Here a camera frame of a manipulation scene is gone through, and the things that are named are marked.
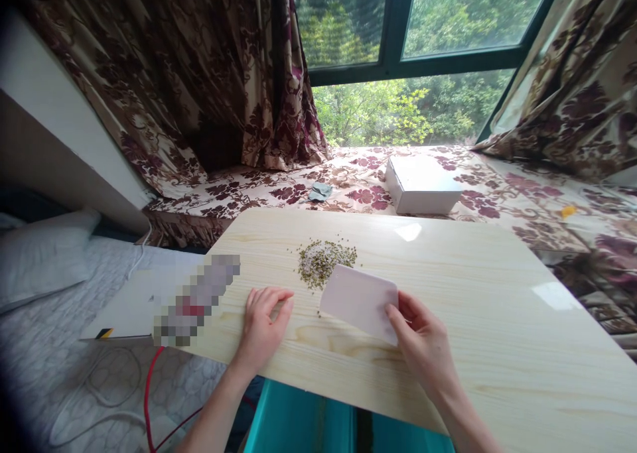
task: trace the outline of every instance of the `window frame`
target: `window frame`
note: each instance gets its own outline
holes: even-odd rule
[[[485,122],[478,142],[490,134],[490,124],[508,95],[513,80],[527,58],[554,0],[542,0],[526,32],[517,45],[462,50],[401,59],[413,0],[385,0],[378,61],[329,67],[308,67],[312,86],[376,82],[397,78],[416,78],[489,70],[515,69],[491,116]]]

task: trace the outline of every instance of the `tree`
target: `tree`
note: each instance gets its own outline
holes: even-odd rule
[[[378,60],[384,0],[298,0],[310,67]],[[405,57],[519,43],[541,0],[414,0]],[[471,144],[513,70],[314,88],[333,145]]]
[[[318,120],[332,145],[422,145],[432,132],[417,105],[427,90],[405,95],[405,80],[324,86],[313,91]]]

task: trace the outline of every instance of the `left hand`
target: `left hand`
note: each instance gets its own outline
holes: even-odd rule
[[[244,332],[230,367],[236,368],[252,379],[267,364],[279,348],[287,323],[292,315],[294,292],[281,287],[252,289],[246,302]],[[281,306],[276,320],[270,319],[274,306]]]

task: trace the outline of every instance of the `floral cushion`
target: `floral cushion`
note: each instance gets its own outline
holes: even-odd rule
[[[146,213],[164,244],[205,247],[254,206],[395,215],[385,183],[390,156],[432,157],[462,185],[462,197],[448,216],[422,217],[496,224],[516,234],[548,265],[589,252],[559,220],[466,147],[337,149],[331,161],[291,172],[235,166],[211,175],[179,200],[155,200]],[[326,202],[304,202],[315,181],[334,187]]]
[[[553,274],[571,291],[588,313],[637,362],[637,310],[632,299],[585,265],[559,265]]]
[[[493,158],[488,158],[488,162],[511,186],[545,208],[590,249],[591,255],[581,270],[602,288],[615,308],[637,323],[635,191],[590,184],[546,164]]]

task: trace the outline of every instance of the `finger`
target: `finger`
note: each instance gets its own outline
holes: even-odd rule
[[[398,305],[400,312],[403,313],[407,320],[414,320],[420,317],[428,322],[433,315],[419,299],[403,291],[398,291]]]
[[[254,301],[254,295],[257,293],[255,288],[250,289],[250,293],[248,294],[248,300],[246,301],[246,310],[250,308],[252,302]]]
[[[263,309],[264,313],[270,315],[274,306],[282,300],[287,300],[294,295],[294,292],[281,287],[268,287],[259,297],[258,308]]]
[[[281,334],[285,332],[290,317],[292,317],[292,309],[294,309],[294,299],[288,298],[283,306],[281,306],[279,315],[277,315],[277,319],[274,321],[274,325]]]
[[[257,305],[259,302],[259,298],[263,295],[265,289],[257,289],[257,292],[254,294],[254,299],[252,299],[252,305]]]
[[[387,312],[387,317],[389,318],[389,322],[391,322],[394,332],[396,332],[398,340],[404,338],[409,334],[409,332],[412,332],[411,327],[405,321],[403,314],[400,313],[395,305],[385,305],[385,312]]]
[[[409,306],[411,296],[405,291],[398,291],[398,310],[408,321],[412,321],[416,317],[416,313]]]

